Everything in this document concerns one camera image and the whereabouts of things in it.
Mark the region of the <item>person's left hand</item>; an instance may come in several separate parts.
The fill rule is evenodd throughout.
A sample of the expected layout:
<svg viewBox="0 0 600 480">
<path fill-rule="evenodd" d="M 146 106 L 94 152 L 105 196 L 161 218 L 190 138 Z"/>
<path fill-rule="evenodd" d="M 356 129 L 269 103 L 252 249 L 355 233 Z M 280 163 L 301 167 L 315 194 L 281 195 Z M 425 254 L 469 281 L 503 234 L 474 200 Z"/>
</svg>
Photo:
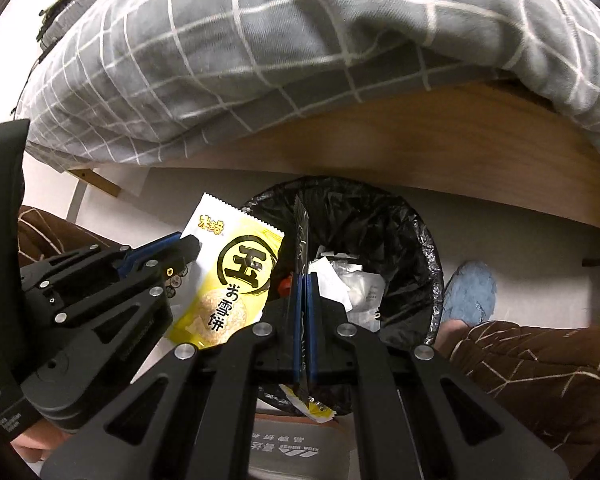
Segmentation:
<svg viewBox="0 0 600 480">
<path fill-rule="evenodd" d="M 71 438 L 46 419 L 41 419 L 16 437 L 10 445 L 28 464 L 44 462 L 56 448 Z"/>
</svg>

